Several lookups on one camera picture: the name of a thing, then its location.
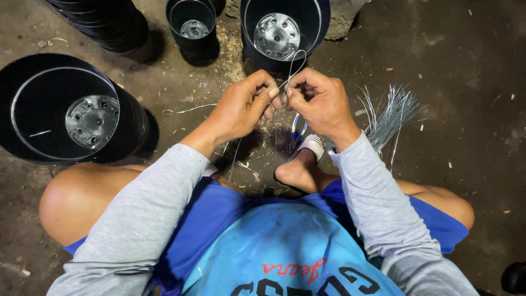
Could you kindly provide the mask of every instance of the slipper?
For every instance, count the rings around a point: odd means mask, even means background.
[[[321,140],[321,138],[316,135],[316,134],[310,134],[308,135],[305,140],[301,143],[301,145],[296,149],[296,151],[294,151],[294,153],[290,156],[289,160],[287,163],[289,163],[290,161],[292,161],[294,158],[296,158],[296,156],[298,156],[299,152],[301,151],[301,149],[303,148],[307,148],[311,151],[314,152],[314,154],[316,155],[316,162],[319,162],[322,158],[322,156],[324,155],[325,153],[325,148],[323,146],[323,141]],[[287,185],[287,184],[284,184],[284,183],[281,183],[278,178],[276,178],[276,171],[274,171],[274,180],[276,180],[276,183],[278,183],[278,185],[280,187],[283,187],[283,188],[292,188],[294,190],[297,190],[297,191],[300,191],[302,192],[302,190],[294,187],[294,186],[290,186],[290,185]]]

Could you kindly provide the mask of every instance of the gray long sleeve shirt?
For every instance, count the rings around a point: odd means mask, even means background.
[[[329,152],[370,260],[405,295],[478,295],[440,252],[364,134]],[[182,144],[169,149],[114,198],[48,295],[144,295],[208,160]]]

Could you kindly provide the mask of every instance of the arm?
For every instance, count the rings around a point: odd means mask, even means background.
[[[431,239],[409,198],[352,120],[341,81],[305,69],[290,86],[290,106],[341,151],[329,154],[340,170],[347,206],[369,259],[379,261],[380,270],[406,295],[478,295],[442,256],[440,244]]]
[[[249,134],[278,93],[264,71],[231,86],[202,125],[117,194],[48,295],[147,294],[208,157],[219,144]]]

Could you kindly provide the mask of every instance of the blue shorts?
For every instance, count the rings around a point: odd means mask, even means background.
[[[440,242],[442,253],[468,235],[468,229],[455,218],[432,205],[409,196],[411,205],[424,220],[431,237]],[[345,203],[341,180],[329,184],[322,193],[296,200],[283,198],[248,198],[204,177],[194,189],[179,225],[155,267],[154,279],[162,286],[162,295],[180,295],[185,280],[216,238],[250,209],[270,203],[302,203],[333,216],[363,246]],[[64,247],[74,254],[86,238]]]

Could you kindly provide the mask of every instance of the bare foot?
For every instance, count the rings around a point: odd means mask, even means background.
[[[307,193],[316,193],[316,181],[312,171],[316,168],[316,155],[309,149],[302,149],[298,156],[276,169],[276,179],[279,182],[296,187]]]

